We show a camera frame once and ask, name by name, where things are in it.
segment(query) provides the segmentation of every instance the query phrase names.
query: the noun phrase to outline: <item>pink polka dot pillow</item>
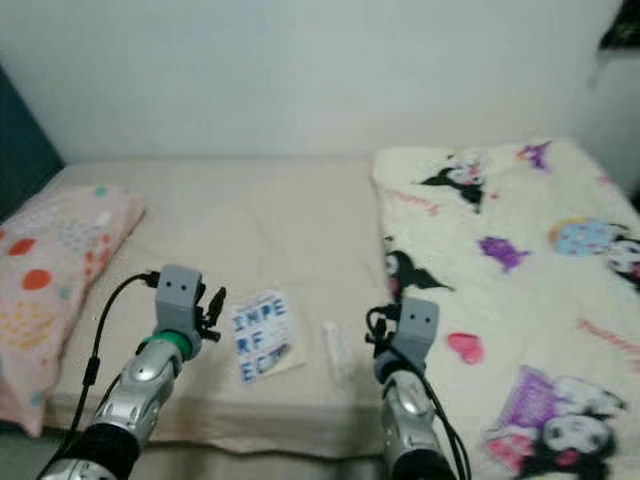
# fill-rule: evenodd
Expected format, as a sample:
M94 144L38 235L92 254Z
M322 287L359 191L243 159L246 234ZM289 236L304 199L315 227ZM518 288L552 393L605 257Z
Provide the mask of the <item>pink polka dot pillow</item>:
M0 419L31 435L82 299L144 212L116 186L41 193L0 225Z

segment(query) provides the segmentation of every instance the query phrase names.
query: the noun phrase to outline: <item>mattress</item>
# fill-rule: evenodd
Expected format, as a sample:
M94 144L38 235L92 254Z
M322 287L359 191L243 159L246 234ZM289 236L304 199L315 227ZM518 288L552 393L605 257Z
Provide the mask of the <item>mattress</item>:
M439 306L427 376L474 478L639 478L640 219L616 185L563 139L392 149L373 176L394 297Z
M227 304L265 289L289 297L295 368L245 384L231 320L176 381L153 441L236 452L349 457L380 451L380 387L363 340L364 314L387 299L377 208L366 159L131 161L66 167L50 187L119 184L145 196L145 217L91 288L62 359L45 424L67 427L81 390L94 316L127 276L167 263L203 273L205 299ZM111 310L102 367L83 425L155 324L153 290L129 287ZM340 338L329 348L327 328Z

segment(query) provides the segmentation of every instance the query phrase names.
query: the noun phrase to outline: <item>floor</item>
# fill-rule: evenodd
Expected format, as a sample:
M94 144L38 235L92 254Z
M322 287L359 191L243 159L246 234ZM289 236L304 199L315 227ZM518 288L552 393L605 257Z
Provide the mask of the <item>floor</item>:
M0 425L2 478L32 480L55 451L60 436L47 433L31 440L17 429ZM379 480L377 459L324 461L281 454L234 455L206 447L151 446L131 480Z

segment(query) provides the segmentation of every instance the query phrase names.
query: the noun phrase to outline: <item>cartoon character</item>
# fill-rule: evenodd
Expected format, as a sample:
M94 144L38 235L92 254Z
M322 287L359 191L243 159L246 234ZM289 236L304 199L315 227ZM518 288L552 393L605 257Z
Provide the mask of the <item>cartoon character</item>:
M443 168L435 177L427 178L419 185L454 188L465 201L474 206L476 213L480 213L484 185L482 170L486 164L486 155L478 150L467 150L447 158L453 161L454 166Z
M561 472L578 480L604 480L606 460L616 451L607 420L625 407L585 380L551 382L543 372L522 367L497 428L489 432L487 449L517 479Z
M549 145L551 145L550 141L540 145L525 145L516 156L518 160L527 160L533 168L548 172L549 166L544 157Z
M485 255L493 257L502 264L502 271L509 271L522 263L522 259L531 252L518 252L506 238L485 237L478 242Z
M629 237L629 228L593 218L566 220L551 229L553 249L575 257L602 255L607 266L640 292L640 240Z
M385 242L390 244L393 237L386 237ZM414 285L420 289L443 287L453 291L453 288L440 283L424 268L415 268L413 260L402 250L392 250L385 258L387 274L389 275L389 288L395 303L402 302L404 289Z

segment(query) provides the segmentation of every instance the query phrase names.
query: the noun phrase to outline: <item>beige bed sheet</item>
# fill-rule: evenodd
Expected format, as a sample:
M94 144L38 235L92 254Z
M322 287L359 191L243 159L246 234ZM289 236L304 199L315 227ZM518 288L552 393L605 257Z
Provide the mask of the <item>beige bed sheet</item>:
M377 207L366 159L104 162L67 167L57 185L121 184L145 195L146 216L91 289L63 358L45 424L69 425L99 315L130 274L178 263L203 272L208 300L220 285L228 304L279 288L298 328L297 368L242 384L230 320L222 341L185 365L162 410L155 441L212 444L236 452L288 451L340 458L380 451L380 388L364 314L387 300ZM155 322L154 292L128 288L112 309L102 392ZM323 335L337 325L353 375L337 383Z

